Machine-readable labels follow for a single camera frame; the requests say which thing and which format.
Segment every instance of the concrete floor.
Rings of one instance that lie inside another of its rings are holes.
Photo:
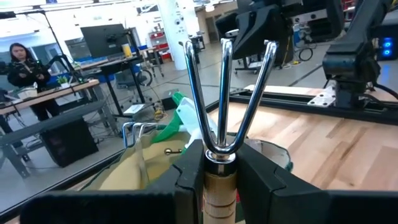
[[[310,61],[303,62],[300,65],[293,66],[288,69],[274,70],[269,78],[268,85],[280,86],[301,86],[310,88],[321,88],[326,80],[322,68],[317,68],[321,65],[325,51],[328,45],[319,45],[314,50],[314,56]],[[219,79],[220,79],[220,60],[221,50],[219,45],[208,45],[206,50],[200,53],[200,79],[206,105],[218,100]],[[382,75],[379,78],[379,83],[386,85],[394,90],[398,90],[398,83],[396,74],[393,72],[397,70],[398,63],[396,62],[381,62]],[[238,63],[234,62],[233,67],[238,67]],[[178,89],[189,97],[192,97],[190,84],[187,76],[187,71],[176,71],[173,63],[166,63],[162,66],[165,77],[161,77],[157,71],[157,77],[151,87],[143,87],[146,96],[156,99],[156,94],[162,96],[165,91]],[[257,75],[252,72],[239,71],[237,75],[232,75],[231,88],[242,88],[250,84],[255,84]],[[104,94],[109,95],[107,87],[102,84]],[[129,99],[136,96],[133,91],[116,90],[116,95],[121,105],[125,108],[130,106]],[[111,98],[108,98],[111,109],[116,112],[114,103]],[[21,111],[22,121],[26,125],[36,123],[36,118],[30,109]],[[85,116],[86,121],[98,119],[96,114],[89,114]],[[126,119],[119,119],[118,123],[121,126]],[[15,118],[10,120],[10,125],[13,129],[22,128]],[[5,160],[3,166],[0,168],[0,213],[5,212],[9,208],[18,205],[19,203],[31,198],[35,194],[51,187],[52,185],[65,180],[91,166],[100,160],[120,151],[123,148],[123,142],[120,138],[107,138],[108,132],[101,126],[95,126],[91,129],[94,136],[103,138],[104,141],[99,144],[99,152],[90,155],[84,159],[76,161],[66,168],[57,167],[51,160],[47,151],[42,148],[31,152],[29,155],[32,159],[26,166],[31,172],[31,177],[22,179],[16,172],[11,163]],[[34,138],[26,139],[27,143]]]

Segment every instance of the black jacket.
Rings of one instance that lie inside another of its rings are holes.
[[[47,86],[47,82],[50,80],[51,75],[49,71],[43,65],[37,65],[34,60],[26,60],[25,64],[30,68],[30,71],[25,68],[24,64],[20,62],[11,62],[9,68],[9,74],[7,76],[8,82],[19,88],[31,86],[33,83],[37,83],[37,90],[42,91]],[[20,73],[26,74],[25,78],[19,76]],[[42,74],[43,80],[39,80],[36,76]]]

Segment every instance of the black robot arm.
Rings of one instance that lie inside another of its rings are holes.
[[[59,62],[62,67],[70,73],[70,75],[78,81],[81,78],[81,75],[73,68],[72,64],[69,62],[68,57],[66,55],[56,55],[52,58],[48,64],[44,65],[45,69],[48,70],[55,62]]]
[[[340,0],[237,0],[238,13],[229,14],[216,21],[223,37],[228,31],[238,30],[234,40],[233,58],[243,58],[261,53],[264,40],[279,43],[275,64],[282,64],[290,52],[293,56],[292,24],[322,21],[320,30],[312,26],[312,35],[319,39],[333,39],[343,29],[343,10]]]
[[[336,81],[336,106],[358,108],[359,94],[380,74],[372,43],[372,30],[384,20],[392,0],[363,0],[346,35],[330,46],[323,59],[327,80]]]

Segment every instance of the workbench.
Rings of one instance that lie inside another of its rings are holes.
[[[254,85],[246,88],[252,90]],[[267,86],[266,92],[315,96],[322,89]],[[396,101],[383,91],[372,95]],[[246,107],[229,104],[228,131],[238,130]],[[217,122],[217,110],[210,116]],[[260,106],[248,136],[288,149],[294,163],[293,174],[321,189],[398,190],[396,133],[397,126]],[[89,180],[72,189],[80,189]]]
[[[102,71],[101,74],[104,75],[104,77],[105,77],[106,85],[108,86],[108,89],[109,89],[111,97],[114,101],[116,110],[118,111],[117,114],[113,115],[115,117],[130,118],[129,116],[123,115],[122,109],[120,107],[118,98],[116,97],[116,94],[113,90],[109,76],[112,74],[118,73],[118,72],[122,72],[123,70],[130,69],[132,78],[134,80],[134,84],[137,88],[139,98],[141,99],[142,103],[145,103],[144,94],[142,94],[142,90],[139,85],[138,78],[137,78],[136,74],[134,73],[134,70],[132,69],[132,66],[134,66],[138,63],[141,63],[141,62],[143,62],[143,60],[141,58],[125,58],[122,60],[115,60],[112,62],[103,63],[103,64],[97,66],[99,69],[101,69],[101,71]]]
[[[18,147],[14,149],[12,147],[12,143],[14,142],[28,138],[29,136],[35,135],[43,130],[56,128],[57,126],[69,123],[73,120],[76,120],[76,118],[81,118],[84,115],[94,111],[98,112],[105,126],[109,125],[115,134],[119,133],[116,122],[113,119],[107,104],[105,103],[105,97],[99,84],[100,83],[98,80],[90,80],[86,83],[72,83],[70,88],[58,88],[43,91],[39,93],[38,96],[35,98],[27,99],[14,104],[9,103],[9,105],[7,105],[5,108],[0,109],[1,115],[14,111],[18,112],[19,110],[27,108],[31,105],[35,105],[43,101],[55,99],[58,97],[69,95],[76,91],[89,88],[92,88],[93,93],[95,94],[95,96],[92,96],[94,102],[89,103],[88,105],[79,107],[78,109],[71,110],[66,113],[62,113],[46,121],[35,123],[31,126],[19,129],[12,133],[7,133],[0,137],[0,149],[3,152],[3,155],[10,160],[11,164],[16,168],[21,177],[27,178],[29,176],[29,172],[27,171],[26,166],[21,161],[21,158],[24,157],[24,160],[28,161],[29,157],[27,156],[27,154],[34,149],[26,149],[25,147]]]

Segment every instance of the computer monitor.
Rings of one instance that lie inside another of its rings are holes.
[[[122,24],[81,27],[80,30],[94,58],[121,54],[122,45],[129,43]]]

